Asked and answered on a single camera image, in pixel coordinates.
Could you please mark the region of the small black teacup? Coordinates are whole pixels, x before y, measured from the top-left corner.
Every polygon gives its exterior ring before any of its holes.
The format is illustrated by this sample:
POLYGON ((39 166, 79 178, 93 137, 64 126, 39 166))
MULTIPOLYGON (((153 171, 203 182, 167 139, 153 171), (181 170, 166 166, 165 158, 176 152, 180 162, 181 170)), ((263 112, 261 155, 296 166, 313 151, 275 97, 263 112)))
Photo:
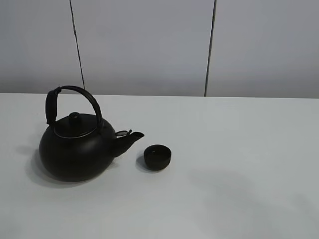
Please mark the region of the small black teacup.
POLYGON ((165 169, 171 161, 171 150, 161 144, 154 144, 144 150, 145 165, 152 171, 165 169))

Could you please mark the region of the black round teapot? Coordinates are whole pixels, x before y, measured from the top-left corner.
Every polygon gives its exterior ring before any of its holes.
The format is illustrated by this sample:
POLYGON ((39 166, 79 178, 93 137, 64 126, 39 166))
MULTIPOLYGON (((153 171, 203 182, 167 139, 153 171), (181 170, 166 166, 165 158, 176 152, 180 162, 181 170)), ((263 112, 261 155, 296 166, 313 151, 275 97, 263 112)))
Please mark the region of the black round teapot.
POLYGON ((103 119, 96 99, 77 86, 61 86, 49 91, 45 115, 48 128, 39 144, 40 161, 54 178, 64 182, 81 182, 98 176, 116 157, 144 137, 138 131, 115 132, 110 123, 103 119), (83 95, 95 113, 73 112, 58 120, 57 98, 62 90, 83 95))

